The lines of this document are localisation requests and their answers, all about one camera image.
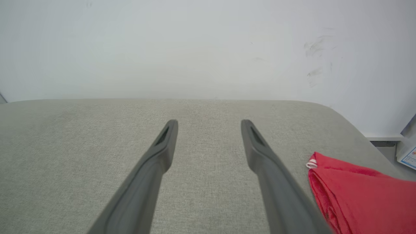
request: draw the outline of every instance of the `blue and white label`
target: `blue and white label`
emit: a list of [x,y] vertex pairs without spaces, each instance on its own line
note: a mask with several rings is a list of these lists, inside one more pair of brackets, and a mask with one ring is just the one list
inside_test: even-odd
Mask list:
[[401,160],[401,162],[410,166],[410,167],[416,168],[416,147],[412,151],[410,151],[410,153],[408,153]]

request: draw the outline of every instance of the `white wall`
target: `white wall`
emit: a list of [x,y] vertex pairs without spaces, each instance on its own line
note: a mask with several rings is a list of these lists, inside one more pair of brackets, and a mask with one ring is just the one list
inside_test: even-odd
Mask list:
[[3,0],[0,93],[304,100],[366,136],[416,113],[414,0]]

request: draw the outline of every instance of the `folded red towel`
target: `folded red towel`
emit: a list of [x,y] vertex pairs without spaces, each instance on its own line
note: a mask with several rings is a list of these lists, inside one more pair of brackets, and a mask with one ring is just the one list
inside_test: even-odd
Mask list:
[[307,166],[318,207],[337,234],[416,233],[416,182],[318,152]]

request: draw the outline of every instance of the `red fabric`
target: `red fabric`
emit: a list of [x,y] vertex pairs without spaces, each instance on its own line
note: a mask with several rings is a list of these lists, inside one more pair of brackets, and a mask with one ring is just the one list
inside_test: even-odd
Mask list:
[[337,234],[416,234],[416,182],[315,152],[316,202]]

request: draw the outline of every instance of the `dark gap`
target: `dark gap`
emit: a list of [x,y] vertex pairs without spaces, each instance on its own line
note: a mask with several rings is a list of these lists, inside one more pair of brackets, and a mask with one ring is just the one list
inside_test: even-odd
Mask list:
[[257,135],[257,133],[254,131],[254,129],[251,127],[251,131],[253,132],[254,138],[256,139],[256,141],[262,145],[265,146],[264,143],[261,141],[260,137]]
[[162,134],[162,136],[159,138],[159,140],[157,141],[156,145],[158,145],[158,144],[162,143],[162,142],[165,140],[165,138],[166,138],[166,134],[168,134],[168,130],[169,130],[169,127],[168,127],[168,128],[166,128],[165,132],[164,132],[164,133]]

